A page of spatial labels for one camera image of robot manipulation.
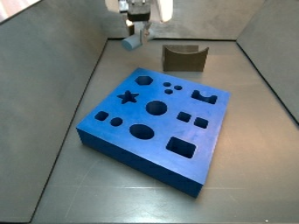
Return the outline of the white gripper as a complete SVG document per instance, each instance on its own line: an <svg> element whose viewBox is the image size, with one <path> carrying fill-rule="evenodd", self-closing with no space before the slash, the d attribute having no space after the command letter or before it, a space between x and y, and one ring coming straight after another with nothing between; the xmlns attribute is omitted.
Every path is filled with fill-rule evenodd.
<svg viewBox="0 0 299 224"><path fill-rule="evenodd" d="M140 31L141 43L152 39L150 22L164 23L173 15L173 0L105 0L109 11L126 15L125 28L128 35L134 34L133 22L142 22Z"/></svg>

